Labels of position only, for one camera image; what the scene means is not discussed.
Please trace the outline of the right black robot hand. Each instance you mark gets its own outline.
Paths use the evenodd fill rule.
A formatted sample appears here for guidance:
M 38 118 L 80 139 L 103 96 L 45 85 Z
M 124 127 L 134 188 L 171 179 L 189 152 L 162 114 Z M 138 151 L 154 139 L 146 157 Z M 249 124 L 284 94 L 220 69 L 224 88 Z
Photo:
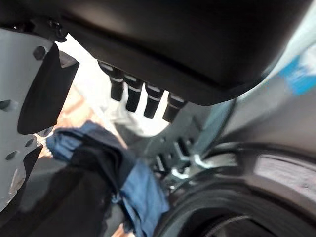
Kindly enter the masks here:
M 18 204 L 18 168 L 53 127 L 78 69 L 71 35 L 107 70 L 209 106 L 258 85 L 310 0 L 3 0 L 0 3 L 0 208 Z

